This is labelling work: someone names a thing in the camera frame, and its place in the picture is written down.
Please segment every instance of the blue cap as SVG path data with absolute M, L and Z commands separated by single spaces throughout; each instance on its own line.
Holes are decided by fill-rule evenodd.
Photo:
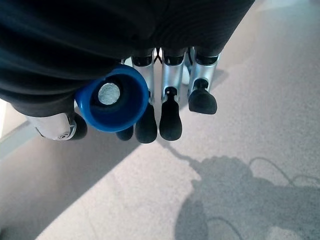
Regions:
M 119 108 L 106 111 L 101 107 L 93 107 L 91 99 L 94 91 L 113 76 L 116 76 L 124 86 L 121 93 L 121 95 L 125 95 L 123 104 Z M 75 94 L 75 100 L 88 124 L 97 130 L 113 133 L 133 126 L 141 118 L 148 105 L 149 91 L 145 79 L 137 70 L 127 65 L 118 64 L 105 77 L 94 80 L 79 89 Z

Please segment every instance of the blue rubber cap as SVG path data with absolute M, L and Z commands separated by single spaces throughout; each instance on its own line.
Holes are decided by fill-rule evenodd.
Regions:
M 122 87 L 122 103 L 106 110 L 93 105 L 92 97 L 102 84 L 116 77 Z M 145 79 L 134 68 L 119 64 L 108 75 L 92 81 L 75 94 L 76 103 L 85 121 L 103 132 L 119 132 L 133 126 L 144 114 L 149 100 Z

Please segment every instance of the black fabric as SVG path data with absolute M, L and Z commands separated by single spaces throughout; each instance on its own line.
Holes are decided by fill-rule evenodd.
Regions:
M 36 103 L 57 104 L 141 49 L 200 46 L 218 54 L 253 2 L 2 0 L 0 98 L 32 116 L 42 111 Z

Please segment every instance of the silver metal frame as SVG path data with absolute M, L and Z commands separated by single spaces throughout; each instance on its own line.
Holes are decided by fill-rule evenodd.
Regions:
M 167 65 L 164 59 L 164 52 L 162 51 L 162 81 L 161 81 L 161 101 L 162 103 L 168 100 L 166 95 L 166 88 L 174 87 L 177 95 L 174 100 L 179 103 L 180 101 L 180 86 L 182 82 L 182 75 L 184 71 L 185 57 L 178 65 Z
M 190 74 L 189 88 L 188 88 L 188 96 L 197 89 L 195 86 L 195 81 L 198 79 L 205 79 L 208 82 L 208 88 L 206 90 L 210 92 L 210 88 L 212 85 L 212 81 L 214 78 L 214 74 L 220 59 L 220 54 L 218 55 L 217 60 L 214 64 L 211 65 L 201 65 L 197 63 L 196 60 L 193 61 L 192 70 Z
M 144 78 L 148 90 L 150 91 L 149 103 L 151 105 L 155 102 L 155 77 L 154 77 L 154 53 L 152 51 L 152 62 L 147 66 L 137 66 L 132 61 L 132 66 Z

